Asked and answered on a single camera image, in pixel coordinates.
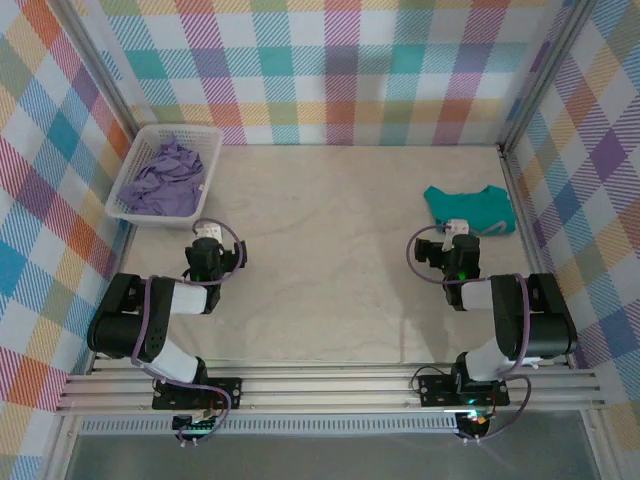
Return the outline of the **purple t-shirt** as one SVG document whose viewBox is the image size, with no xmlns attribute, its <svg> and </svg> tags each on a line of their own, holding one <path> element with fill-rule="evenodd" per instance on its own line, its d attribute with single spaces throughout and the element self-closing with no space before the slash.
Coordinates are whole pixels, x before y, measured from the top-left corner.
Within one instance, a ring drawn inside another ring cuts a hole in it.
<svg viewBox="0 0 640 480">
<path fill-rule="evenodd" d="M 199 204 L 204 174 L 200 155 L 171 136 L 135 179 L 120 189 L 118 199 L 132 214 L 188 217 Z"/>
</svg>

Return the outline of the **folded teal t-shirt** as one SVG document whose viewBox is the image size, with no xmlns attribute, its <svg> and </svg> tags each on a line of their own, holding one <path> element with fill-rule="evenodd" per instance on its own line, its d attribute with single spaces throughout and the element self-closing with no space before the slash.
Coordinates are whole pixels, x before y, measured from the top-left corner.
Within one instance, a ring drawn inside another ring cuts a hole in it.
<svg viewBox="0 0 640 480">
<path fill-rule="evenodd" d="M 509 235 L 516 230 L 516 215 L 505 189 L 488 185 L 474 193 L 449 194 L 430 186 L 424 199 L 437 224 L 465 220 L 481 235 Z"/>
</svg>

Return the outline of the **white perforated plastic basket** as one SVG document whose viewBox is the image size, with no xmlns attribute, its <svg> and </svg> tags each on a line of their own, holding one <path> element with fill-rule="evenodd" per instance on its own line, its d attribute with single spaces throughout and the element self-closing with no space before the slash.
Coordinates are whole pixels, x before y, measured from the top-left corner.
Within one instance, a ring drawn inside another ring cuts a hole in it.
<svg viewBox="0 0 640 480">
<path fill-rule="evenodd" d="M 134 214 L 119 198 L 121 189 L 131 183 L 159 151 L 161 143 L 174 137 L 181 146 L 199 154 L 204 178 L 200 182 L 199 202 L 189 216 Z M 136 226 L 190 229 L 203 212 L 205 200 L 223 143 L 223 132 L 216 127 L 189 124 L 150 124 L 135 137 L 105 204 L 105 213 L 112 218 Z"/>
</svg>

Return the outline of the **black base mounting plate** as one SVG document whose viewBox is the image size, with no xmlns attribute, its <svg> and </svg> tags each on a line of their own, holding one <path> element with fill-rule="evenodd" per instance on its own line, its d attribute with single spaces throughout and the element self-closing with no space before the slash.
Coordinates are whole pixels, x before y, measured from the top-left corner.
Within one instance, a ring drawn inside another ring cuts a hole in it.
<svg viewBox="0 0 640 480">
<path fill-rule="evenodd" d="M 153 410 L 222 410 L 238 409 L 242 394 L 242 379 L 239 377 L 208 378 L 207 389 L 153 381 Z"/>
<path fill-rule="evenodd" d="M 463 382 L 448 375 L 419 376 L 418 393 L 422 407 L 502 407 L 510 404 L 505 382 Z"/>
</svg>

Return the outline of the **small controller circuit board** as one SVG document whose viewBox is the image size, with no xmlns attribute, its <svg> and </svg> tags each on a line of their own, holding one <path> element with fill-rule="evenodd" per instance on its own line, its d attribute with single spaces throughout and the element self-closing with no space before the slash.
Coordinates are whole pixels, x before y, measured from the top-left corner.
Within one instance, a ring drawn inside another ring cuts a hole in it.
<svg viewBox="0 0 640 480">
<path fill-rule="evenodd" d="M 176 415 L 172 417 L 171 429 L 181 442 L 198 442 L 215 430 L 216 423 L 216 416 L 195 421 L 190 415 Z"/>
<path fill-rule="evenodd" d="M 489 432 L 490 422 L 493 417 L 491 413 L 464 412 L 456 413 L 456 425 L 458 432 L 456 435 L 462 439 L 482 438 Z"/>
</svg>

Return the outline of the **aluminium side rail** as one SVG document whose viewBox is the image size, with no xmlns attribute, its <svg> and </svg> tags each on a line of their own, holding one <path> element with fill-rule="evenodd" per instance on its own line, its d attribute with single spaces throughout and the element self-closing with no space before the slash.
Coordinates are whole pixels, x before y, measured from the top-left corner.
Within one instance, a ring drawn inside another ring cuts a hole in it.
<svg viewBox="0 0 640 480">
<path fill-rule="evenodd" d="M 109 279 L 120 271 L 122 264 L 125 262 L 135 231 L 136 227 L 130 222 L 123 220 L 118 222 L 118 228 L 111 246 L 112 253 L 108 260 Z"/>
<path fill-rule="evenodd" d="M 566 348 L 561 353 L 552 353 L 546 356 L 546 359 L 556 360 L 563 358 L 564 362 L 571 363 L 569 356 L 572 355 L 577 346 L 577 332 L 568 307 L 566 306 L 561 289 L 553 274 L 546 271 L 542 265 L 542 256 L 539 246 L 536 243 L 534 230 L 528 217 L 524 197 L 517 187 L 515 179 L 515 170 L 511 167 L 504 148 L 498 144 L 497 151 L 500 157 L 501 168 L 507 184 L 507 191 L 513 203 L 516 215 L 517 229 L 521 237 L 525 256 L 529 264 L 530 276 L 535 280 L 534 286 L 537 288 L 537 294 L 533 296 L 534 307 L 544 306 L 549 313 L 545 314 L 553 320 L 553 325 L 558 325 L 556 329 L 562 332 L 567 338 Z M 556 331 L 551 326 L 542 326 L 542 323 L 533 318 L 532 338 L 530 343 L 536 340 L 542 340 L 542 334 L 553 333 Z"/>
</svg>

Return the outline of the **long aluminium base rail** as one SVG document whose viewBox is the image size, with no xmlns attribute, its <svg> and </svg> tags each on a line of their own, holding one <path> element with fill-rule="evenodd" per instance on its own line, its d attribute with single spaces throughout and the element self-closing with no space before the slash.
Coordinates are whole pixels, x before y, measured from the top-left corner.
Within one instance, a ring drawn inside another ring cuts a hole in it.
<svg viewBox="0 0 640 480">
<path fill-rule="evenodd" d="M 401 413 L 421 408 L 422 375 L 445 373 L 444 366 L 416 364 L 266 363 L 208 364 L 211 377 L 242 380 L 242 413 Z M 604 390 L 590 370 L 565 362 L 521 369 L 507 384 L 509 410 L 525 404 L 531 411 L 602 408 Z M 97 359 L 85 375 L 67 379 L 58 402 L 61 415 L 142 414 L 152 410 L 152 380 L 123 360 Z"/>
</svg>

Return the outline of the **aluminium frame post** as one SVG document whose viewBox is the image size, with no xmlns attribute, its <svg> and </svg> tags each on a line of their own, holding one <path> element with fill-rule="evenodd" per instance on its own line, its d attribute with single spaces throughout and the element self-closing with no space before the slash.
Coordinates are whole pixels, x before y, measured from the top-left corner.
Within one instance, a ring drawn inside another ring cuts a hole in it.
<svg viewBox="0 0 640 480">
<path fill-rule="evenodd" d="M 535 110 L 555 80 L 562 63 L 589 19 L 597 1 L 575 0 L 575 3 L 571 5 L 565 21 L 561 24 L 557 38 L 550 44 L 539 62 L 539 69 L 533 77 L 534 83 L 529 90 L 529 95 L 523 97 L 514 120 L 498 143 L 504 154 L 513 151 L 523 136 Z"/>
<path fill-rule="evenodd" d="M 104 95 L 109 107 L 120 121 L 126 136 L 130 140 L 134 140 L 139 132 L 139 126 L 71 0 L 46 1 L 78 51 L 97 88 Z"/>
</svg>

